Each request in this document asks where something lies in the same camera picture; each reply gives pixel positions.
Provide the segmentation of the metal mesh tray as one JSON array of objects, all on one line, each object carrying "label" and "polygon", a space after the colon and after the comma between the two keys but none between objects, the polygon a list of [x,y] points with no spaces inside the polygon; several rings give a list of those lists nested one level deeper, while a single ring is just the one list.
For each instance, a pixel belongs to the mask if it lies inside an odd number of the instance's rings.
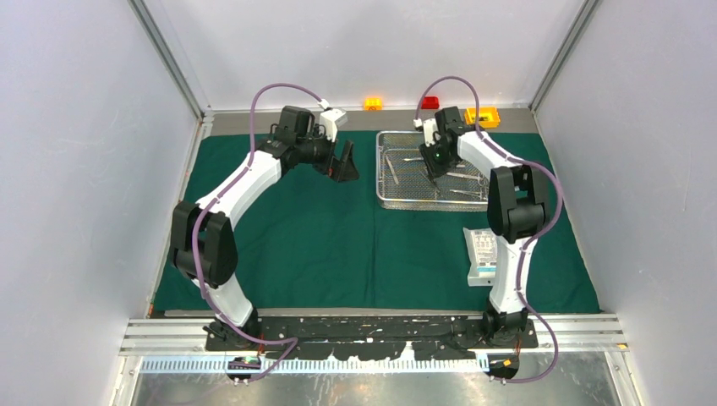
[{"label": "metal mesh tray", "polygon": [[[487,209],[489,179],[473,165],[459,162],[448,172],[483,175],[480,181],[442,176],[428,177],[419,144],[423,135],[416,131],[381,131],[376,136],[376,195],[381,207],[405,211],[476,212]],[[395,185],[386,165],[392,161],[399,179]],[[482,200],[450,192],[450,189],[478,191]]]}]

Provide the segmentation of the steel spatula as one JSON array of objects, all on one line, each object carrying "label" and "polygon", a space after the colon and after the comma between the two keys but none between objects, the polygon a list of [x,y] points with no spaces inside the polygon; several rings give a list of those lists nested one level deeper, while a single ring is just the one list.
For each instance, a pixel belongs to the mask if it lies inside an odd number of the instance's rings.
[{"label": "steel spatula", "polygon": [[386,165],[387,165],[387,167],[388,167],[388,169],[389,169],[389,171],[390,171],[391,179],[393,180],[393,182],[394,182],[395,185],[399,185],[400,183],[399,183],[399,179],[398,179],[397,173],[396,173],[395,168],[394,168],[394,166],[393,166],[393,164],[392,164],[392,161],[391,161],[391,159],[389,158],[388,155],[385,156],[385,161],[386,161]]}]

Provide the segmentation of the green surgical cloth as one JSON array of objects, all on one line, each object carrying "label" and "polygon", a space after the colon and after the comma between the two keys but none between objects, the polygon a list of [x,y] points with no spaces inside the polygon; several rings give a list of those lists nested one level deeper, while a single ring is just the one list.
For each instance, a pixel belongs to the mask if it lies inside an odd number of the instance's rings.
[{"label": "green surgical cloth", "polygon": [[[347,132],[360,179],[335,183],[299,165],[271,186],[235,229],[237,278],[257,308],[483,310],[490,287],[469,287],[463,228],[487,228],[484,212],[397,211],[375,192],[376,132]],[[247,135],[200,144],[185,193],[208,195],[244,160]],[[563,211],[540,238],[526,293],[540,313],[599,313],[597,294]],[[200,291],[167,264],[154,311],[209,310]]]}]

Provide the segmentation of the white paper packet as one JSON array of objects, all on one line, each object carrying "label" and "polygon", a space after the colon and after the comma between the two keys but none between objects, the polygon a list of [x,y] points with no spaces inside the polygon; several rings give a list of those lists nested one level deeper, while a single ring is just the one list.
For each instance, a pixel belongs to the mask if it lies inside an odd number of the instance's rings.
[{"label": "white paper packet", "polygon": [[497,238],[489,228],[463,229],[470,269],[469,287],[489,287],[495,282],[497,269]]}]

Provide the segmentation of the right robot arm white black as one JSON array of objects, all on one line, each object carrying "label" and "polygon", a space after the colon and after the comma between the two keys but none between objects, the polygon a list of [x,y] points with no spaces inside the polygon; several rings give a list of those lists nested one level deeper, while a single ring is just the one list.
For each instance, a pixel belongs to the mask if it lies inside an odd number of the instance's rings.
[{"label": "right robot arm white black", "polygon": [[550,191],[562,193],[556,176],[546,167],[523,160],[496,144],[478,124],[467,124],[457,107],[446,107],[431,119],[415,118],[423,134],[419,152],[434,180],[460,161],[477,168],[489,180],[487,219],[496,236],[497,267],[480,330],[487,343],[506,346],[525,330],[532,308],[524,288],[538,239],[554,227],[549,214]]}]

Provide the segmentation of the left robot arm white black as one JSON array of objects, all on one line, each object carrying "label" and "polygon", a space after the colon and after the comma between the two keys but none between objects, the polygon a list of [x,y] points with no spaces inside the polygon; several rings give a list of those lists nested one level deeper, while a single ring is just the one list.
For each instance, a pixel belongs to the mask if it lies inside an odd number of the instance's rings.
[{"label": "left robot arm white black", "polygon": [[179,201],[172,212],[168,260],[200,289],[228,341],[240,350],[261,340],[257,312],[236,277],[234,229],[252,204],[299,164],[337,183],[359,179],[353,142],[345,142],[340,156],[335,153],[338,130],[347,120],[339,108],[314,115],[285,106],[269,137],[228,178],[196,202]]}]

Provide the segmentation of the surgical scissors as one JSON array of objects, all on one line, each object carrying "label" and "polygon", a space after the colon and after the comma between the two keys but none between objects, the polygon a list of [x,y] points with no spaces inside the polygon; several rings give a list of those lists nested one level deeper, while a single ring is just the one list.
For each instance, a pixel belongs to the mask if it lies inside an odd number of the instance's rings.
[{"label": "surgical scissors", "polygon": [[466,174],[466,173],[455,173],[455,172],[448,172],[448,173],[446,173],[446,176],[450,176],[453,178],[472,179],[472,180],[476,180],[476,181],[480,181],[480,180],[484,179],[483,175],[471,175],[471,174]]}]

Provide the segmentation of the surgical forceps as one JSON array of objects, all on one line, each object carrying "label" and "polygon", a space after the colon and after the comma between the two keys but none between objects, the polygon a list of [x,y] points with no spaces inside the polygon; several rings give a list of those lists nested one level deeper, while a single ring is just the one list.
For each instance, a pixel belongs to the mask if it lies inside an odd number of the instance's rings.
[{"label": "surgical forceps", "polygon": [[478,200],[482,200],[484,198],[484,194],[482,192],[478,192],[478,191],[450,189],[450,192],[454,193],[454,194],[470,196],[470,197],[472,197],[474,199],[478,199]]}]

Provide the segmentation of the red toy brick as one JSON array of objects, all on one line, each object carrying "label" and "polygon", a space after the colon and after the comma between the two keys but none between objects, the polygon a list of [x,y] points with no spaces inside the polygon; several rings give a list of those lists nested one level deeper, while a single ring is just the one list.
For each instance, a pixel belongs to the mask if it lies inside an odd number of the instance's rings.
[{"label": "red toy brick", "polygon": [[440,98],[438,96],[424,96],[420,103],[420,109],[422,110],[438,110],[440,106]]}]

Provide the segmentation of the yellow toy block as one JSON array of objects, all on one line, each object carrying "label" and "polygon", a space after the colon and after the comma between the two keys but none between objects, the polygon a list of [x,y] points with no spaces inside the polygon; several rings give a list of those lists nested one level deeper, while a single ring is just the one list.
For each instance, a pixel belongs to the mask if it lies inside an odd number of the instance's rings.
[{"label": "yellow toy block", "polygon": [[469,125],[479,125],[483,129],[495,129],[501,123],[497,107],[469,107],[464,111],[464,121]]}]

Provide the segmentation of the orange toy brick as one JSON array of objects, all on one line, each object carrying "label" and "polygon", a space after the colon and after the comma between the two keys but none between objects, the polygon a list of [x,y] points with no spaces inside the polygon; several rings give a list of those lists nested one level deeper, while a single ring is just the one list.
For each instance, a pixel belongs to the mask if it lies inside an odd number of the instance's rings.
[{"label": "orange toy brick", "polygon": [[365,111],[380,111],[383,109],[383,101],[379,97],[367,97],[364,99],[363,109]]}]

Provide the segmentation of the aluminium frame rail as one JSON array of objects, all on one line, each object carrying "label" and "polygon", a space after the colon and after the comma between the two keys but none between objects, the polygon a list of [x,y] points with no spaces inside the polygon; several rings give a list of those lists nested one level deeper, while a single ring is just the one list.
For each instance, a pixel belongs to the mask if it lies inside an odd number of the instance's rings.
[{"label": "aluminium frame rail", "polygon": [[[614,314],[545,315],[559,351],[628,352],[630,347]],[[122,356],[204,353],[208,318],[133,319],[120,344]]]}]

